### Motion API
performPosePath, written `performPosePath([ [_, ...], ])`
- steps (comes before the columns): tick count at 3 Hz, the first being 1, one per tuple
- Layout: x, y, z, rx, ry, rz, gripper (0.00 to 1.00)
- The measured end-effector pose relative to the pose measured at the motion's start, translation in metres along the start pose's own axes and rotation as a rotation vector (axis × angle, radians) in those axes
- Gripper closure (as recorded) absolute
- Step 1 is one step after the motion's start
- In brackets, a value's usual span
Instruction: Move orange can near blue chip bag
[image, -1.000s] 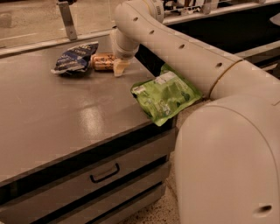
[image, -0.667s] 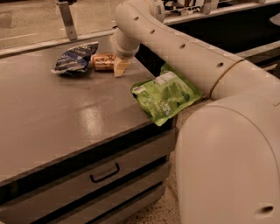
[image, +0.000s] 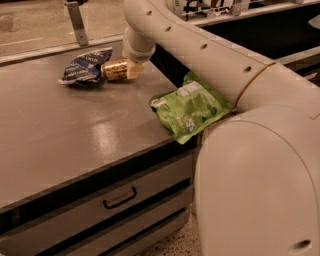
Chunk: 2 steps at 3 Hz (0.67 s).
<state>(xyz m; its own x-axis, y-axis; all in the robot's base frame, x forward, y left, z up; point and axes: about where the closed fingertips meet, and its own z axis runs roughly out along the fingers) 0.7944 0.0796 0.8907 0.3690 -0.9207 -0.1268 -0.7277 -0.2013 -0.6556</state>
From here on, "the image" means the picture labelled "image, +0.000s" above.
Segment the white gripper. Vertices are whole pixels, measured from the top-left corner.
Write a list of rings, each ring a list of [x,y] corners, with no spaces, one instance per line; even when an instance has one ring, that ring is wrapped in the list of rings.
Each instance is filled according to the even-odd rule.
[[[122,55],[128,58],[131,62],[127,64],[127,78],[129,80],[136,79],[144,70],[144,65],[139,63],[145,63],[150,60],[154,54],[156,46],[153,45],[150,49],[139,51],[129,44],[128,41],[123,42]]]

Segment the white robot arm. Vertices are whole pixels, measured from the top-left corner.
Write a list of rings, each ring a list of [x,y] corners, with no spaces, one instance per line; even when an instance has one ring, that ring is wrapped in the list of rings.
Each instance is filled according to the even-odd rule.
[[[202,255],[320,256],[320,88],[183,21],[164,0],[124,0],[124,15],[132,61],[162,46],[238,111],[197,157]]]

